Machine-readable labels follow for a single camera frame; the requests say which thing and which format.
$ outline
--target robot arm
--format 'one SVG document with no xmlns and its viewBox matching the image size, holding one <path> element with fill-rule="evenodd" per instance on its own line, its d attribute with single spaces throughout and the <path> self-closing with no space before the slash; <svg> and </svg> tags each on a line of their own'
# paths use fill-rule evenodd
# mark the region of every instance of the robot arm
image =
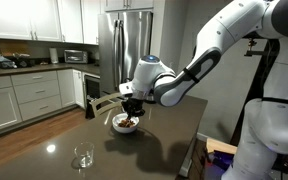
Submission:
<svg viewBox="0 0 288 180">
<path fill-rule="evenodd" d="M 131 116 L 138 116 L 135 112 L 141 111 L 141 103 L 151 90 L 154 100 L 162 106 L 179 103 L 185 93 L 216 66 L 228 48 L 261 27 L 265 9 L 262 0 L 236 0 L 227 5 L 199 32 L 195 56 L 177 76 L 157 57 L 141 58 L 134 79 L 119 87 L 123 95 L 130 97 L 123 104 L 124 110 Z"/>
</svg>

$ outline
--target humanoid robot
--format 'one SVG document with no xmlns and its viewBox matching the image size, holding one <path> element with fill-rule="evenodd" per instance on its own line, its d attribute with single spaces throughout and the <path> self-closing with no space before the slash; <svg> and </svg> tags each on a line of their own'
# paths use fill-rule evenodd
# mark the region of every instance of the humanoid robot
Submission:
<svg viewBox="0 0 288 180">
<path fill-rule="evenodd" d="M 279 39 L 280 52 L 264 85 L 262 99 L 245 106 L 241 140 L 223 180 L 271 179 L 277 153 L 288 154 L 288 0 L 235 0 L 198 33 L 192 62 L 177 76 L 155 56 L 142 57 L 134 79 L 120 85 L 129 97 L 129 116 L 141 116 L 150 95 L 162 106 L 174 106 L 220 61 L 222 54 L 250 32 Z"/>
</svg>

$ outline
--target upper cabinet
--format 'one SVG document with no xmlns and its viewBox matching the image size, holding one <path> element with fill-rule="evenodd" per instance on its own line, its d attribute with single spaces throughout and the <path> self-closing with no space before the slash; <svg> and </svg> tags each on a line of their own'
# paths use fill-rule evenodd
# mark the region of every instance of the upper cabinet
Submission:
<svg viewBox="0 0 288 180">
<path fill-rule="evenodd" d="M 83 43 L 82 13 L 80 0 L 58 0 L 62 40 Z"/>
<path fill-rule="evenodd" d="M 105 0 L 105 11 L 153 8 L 153 0 Z"/>
<path fill-rule="evenodd" d="M 98 20 L 100 0 L 82 0 L 84 44 L 98 44 Z"/>
<path fill-rule="evenodd" d="M 56 0 L 0 0 L 0 38 L 62 41 Z"/>
</svg>

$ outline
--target oven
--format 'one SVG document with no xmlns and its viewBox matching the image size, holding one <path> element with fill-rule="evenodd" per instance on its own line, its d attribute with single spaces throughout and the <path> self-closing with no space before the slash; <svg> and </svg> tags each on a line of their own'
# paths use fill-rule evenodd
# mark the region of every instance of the oven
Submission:
<svg viewBox="0 0 288 180">
<path fill-rule="evenodd" d="M 84 94 L 85 94 L 85 118 L 90 119 L 93 118 L 94 115 L 91 113 L 91 105 L 90 102 L 100 98 L 100 77 L 83 73 L 83 84 L 84 84 Z"/>
</svg>

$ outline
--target microwave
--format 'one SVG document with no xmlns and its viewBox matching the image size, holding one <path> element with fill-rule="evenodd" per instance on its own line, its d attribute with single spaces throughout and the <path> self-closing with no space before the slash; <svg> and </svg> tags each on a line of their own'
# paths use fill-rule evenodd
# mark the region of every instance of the microwave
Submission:
<svg viewBox="0 0 288 180">
<path fill-rule="evenodd" d="M 64 50 L 64 58 L 66 63 L 88 63 L 88 54 L 86 51 Z"/>
</svg>

